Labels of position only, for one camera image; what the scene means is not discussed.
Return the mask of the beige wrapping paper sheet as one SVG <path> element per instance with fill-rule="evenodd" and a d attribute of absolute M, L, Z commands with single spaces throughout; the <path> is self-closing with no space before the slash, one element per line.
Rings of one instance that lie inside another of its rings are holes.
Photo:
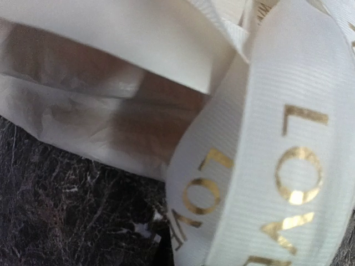
<path fill-rule="evenodd" d="M 205 103 L 108 53 L 1 20 L 1 116 L 42 142 L 162 180 Z"/>

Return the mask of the white printed ribbon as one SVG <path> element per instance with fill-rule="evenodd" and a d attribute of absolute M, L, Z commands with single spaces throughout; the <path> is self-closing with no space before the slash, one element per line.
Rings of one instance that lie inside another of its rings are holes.
<path fill-rule="evenodd" d="M 353 1 L 2 1 L 206 96 L 163 174 L 175 265 L 329 265 L 354 207 Z"/>

